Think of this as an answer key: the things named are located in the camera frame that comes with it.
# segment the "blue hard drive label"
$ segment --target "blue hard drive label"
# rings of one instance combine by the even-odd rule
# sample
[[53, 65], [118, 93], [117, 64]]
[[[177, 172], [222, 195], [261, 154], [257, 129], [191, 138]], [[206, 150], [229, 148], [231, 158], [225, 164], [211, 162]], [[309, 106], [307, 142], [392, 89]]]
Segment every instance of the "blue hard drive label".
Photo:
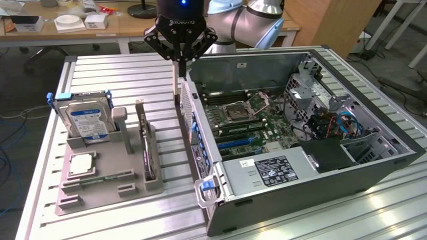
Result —
[[71, 119], [86, 140], [99, 140], [109, 136], [106, 123], [101, 120], [102, 116], [99, 109], [71, 112]]
[[286, 156], [257, 161], [255, 166], [267, 187], [299, 179]]

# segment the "wooden cabinet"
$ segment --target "wooden cabinet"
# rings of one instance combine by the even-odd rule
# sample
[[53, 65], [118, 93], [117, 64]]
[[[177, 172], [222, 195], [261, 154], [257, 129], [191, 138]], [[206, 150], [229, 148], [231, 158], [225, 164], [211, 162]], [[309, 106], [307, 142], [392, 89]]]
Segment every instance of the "wooden cabinet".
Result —
[[286, 0], [285, 9], [301, 25], [294, 46], [329, 45], [345, 58], [382, 0]]

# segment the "blue pcie slot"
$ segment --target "blue pcie slot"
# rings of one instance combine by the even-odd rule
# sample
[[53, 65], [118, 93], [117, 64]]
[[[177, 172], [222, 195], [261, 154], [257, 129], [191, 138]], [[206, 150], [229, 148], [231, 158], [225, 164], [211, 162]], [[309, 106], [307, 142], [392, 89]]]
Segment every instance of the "blue pcie slot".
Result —
[[227, 142], [227, 143], [221, 143], [218, 144], [218, 148], [219, 149], [229, 149], [233, 147], [239, 147], [239, 146], [245, 146], [245, 145], [250, 145], [254, 142], [254, 137], [250, 137], [249, 139], [241, 139], [233, 142]]

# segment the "black lamp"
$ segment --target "black lamp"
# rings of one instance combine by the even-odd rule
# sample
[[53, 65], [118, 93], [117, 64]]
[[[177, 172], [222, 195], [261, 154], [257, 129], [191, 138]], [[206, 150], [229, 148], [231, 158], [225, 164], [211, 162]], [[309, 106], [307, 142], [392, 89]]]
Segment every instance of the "black lamp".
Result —
[[129, 7], [127, 13], [139, 19], [154, 19], [158, 9], [157, 6], [146, 4], [146, 0], [141, 0], [141, 4]]

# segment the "motherboard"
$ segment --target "motherboard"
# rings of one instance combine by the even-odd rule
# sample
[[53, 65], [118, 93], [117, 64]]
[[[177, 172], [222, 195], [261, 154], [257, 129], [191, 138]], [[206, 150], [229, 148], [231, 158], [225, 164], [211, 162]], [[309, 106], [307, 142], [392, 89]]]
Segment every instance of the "motherboard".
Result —
[[291, 148], [299, 138], [266, 91], [205, 95], [205, 112], [223, 161]]

